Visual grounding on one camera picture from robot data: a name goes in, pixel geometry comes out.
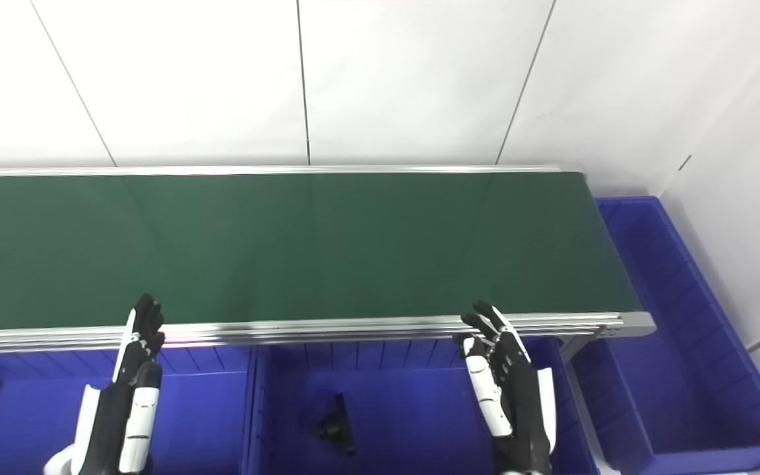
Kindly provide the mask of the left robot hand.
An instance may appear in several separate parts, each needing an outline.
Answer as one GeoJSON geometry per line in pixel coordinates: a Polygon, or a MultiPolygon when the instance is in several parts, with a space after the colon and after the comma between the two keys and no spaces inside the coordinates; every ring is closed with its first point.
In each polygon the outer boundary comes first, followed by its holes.
{"type": "Polygon", "coordinates": [[[144,294],[129,313],[111,382],[87,385],[70,460],[71,474],[140,474],[150,445],[163,370],[161,304],[144,294]]]}

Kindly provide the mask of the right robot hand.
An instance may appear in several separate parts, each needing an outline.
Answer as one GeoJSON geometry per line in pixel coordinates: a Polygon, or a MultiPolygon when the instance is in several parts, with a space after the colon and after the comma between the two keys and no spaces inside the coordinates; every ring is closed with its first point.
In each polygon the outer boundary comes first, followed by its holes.
{"type": "Polygon", "coordinates": [[[487,301],[477,300],[456,334],[468,378],[491,438],[498,474],[551,474],[557,444],[555,383],[550,367],[536,369],[515,326],[487,301]]]}

